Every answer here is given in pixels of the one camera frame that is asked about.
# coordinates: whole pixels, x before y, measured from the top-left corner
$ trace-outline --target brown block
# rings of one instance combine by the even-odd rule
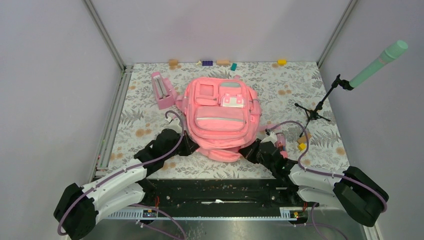
[[[178,65],[178,60],[177,59],[171,59],[169,60],[169,66],[177,66]]]
[[[312,138],[312,135],[308,132],[307,133],[307,137],[309,138],[309,140]],[[305,135],[303,135],[301,138],[299,138],[298,140],[297,140],[297,143],[298,144],[304,144],[304,143],[306,143],[306,136]]]
[[[218,66],[229,66],[230,60],[217,60],[216,65],[218,65]]]

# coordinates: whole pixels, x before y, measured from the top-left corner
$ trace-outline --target pink backpack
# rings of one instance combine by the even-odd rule
[[[257,93],[240,80],[196,78],[176,105],[186,116],[197,151],[210,159],[234,162],[239,149],[256,139],[261,106]]]

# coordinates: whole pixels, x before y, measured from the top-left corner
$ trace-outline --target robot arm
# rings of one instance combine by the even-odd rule
[[[313,167],[302,169],[297,161],[281,155],[280,149],[275,146],[275,133],[271,131],[267,134],[263,140],[257,139],[250,146],[240,149],[239,153],[251,163],[264,165],[284,186],[294,188],[303,201],[344,210],[358,223],[374,226],[384,211],[384,205],[377,195],[360,184],[377,192],[385,202],[389,196],[365,173],[354,166],[349,166],[345,171]]]
[[[147,163],[171,151],[180,140],[181,134],[183,134],[182,141],[173,152],[161,160]],[[143,179],[162,168],[167,159],[175,155],[188,156],[198,147],[186,132],[182,132],[180,120],[175,118],[168,128],[135,154],[134,158],[124,166],[81,187],[76,183],[69,185],[63,192],[53,215],[60,222],[70,206],[85,194],[74,205],[62,224],[66,234],[72,240],[79,240],[103,218],[129,205],[141,202],[148,188],[143,184]]]

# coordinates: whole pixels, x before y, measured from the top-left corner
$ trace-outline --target green tube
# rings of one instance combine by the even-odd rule
[[[380,56],[364,68],[358,75],[350,80],[349,85],[356,88],[386,64],[393,62],[408,49],[408,44],[399,40],[387,47]]]

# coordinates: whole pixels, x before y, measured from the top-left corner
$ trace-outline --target white wall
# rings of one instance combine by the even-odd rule
[[[54,240],[88,181],[120,71],[84,4],[0,1],[0,239]]]
[[[384,240],[423,239],[424,1],[359,1],[321,68],[329,88],[352,79],[382,50],[404,40],[409,50],[351,92],[336,89],[331,106],[349,161],[389,194],[378,219]]]
[[[93,0],[126,64],[317,61],[349,0]]]

